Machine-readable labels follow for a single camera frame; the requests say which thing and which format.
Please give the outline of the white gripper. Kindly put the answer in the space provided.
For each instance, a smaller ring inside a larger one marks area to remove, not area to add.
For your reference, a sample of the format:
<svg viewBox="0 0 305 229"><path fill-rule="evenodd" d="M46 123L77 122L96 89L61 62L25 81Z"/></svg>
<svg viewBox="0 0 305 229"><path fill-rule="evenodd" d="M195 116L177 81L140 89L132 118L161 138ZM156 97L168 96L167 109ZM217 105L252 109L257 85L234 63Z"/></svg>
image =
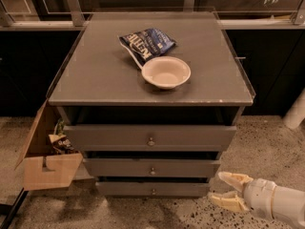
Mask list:
<svg viewBox="0 0 305 229"><path fill-rule="evenodd" d="M262 178L253 180L248 175L230 172L219 172L218 176L222 181L234 187L236 191L224 194L209 193L208 199L212 204L237 213L248 212L250 209L255 217L273 218L272 200L276 188L273 181ZM243 192L244 199L238 195L237 191Z"/></svg>

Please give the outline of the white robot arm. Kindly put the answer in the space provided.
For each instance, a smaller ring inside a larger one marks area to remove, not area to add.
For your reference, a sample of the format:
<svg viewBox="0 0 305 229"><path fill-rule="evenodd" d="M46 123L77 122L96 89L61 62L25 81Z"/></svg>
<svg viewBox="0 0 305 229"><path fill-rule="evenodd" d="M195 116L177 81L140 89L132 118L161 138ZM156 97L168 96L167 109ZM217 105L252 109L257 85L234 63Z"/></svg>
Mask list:
<svg viewBox="0 0 305 229"><path fill-rule="evenodd" d="M305 192L245 174L219 172L218 176L234 191L209 193L212 204L232 212L250 212L261 219L279 220L293 229L305 229Z"/></svg>

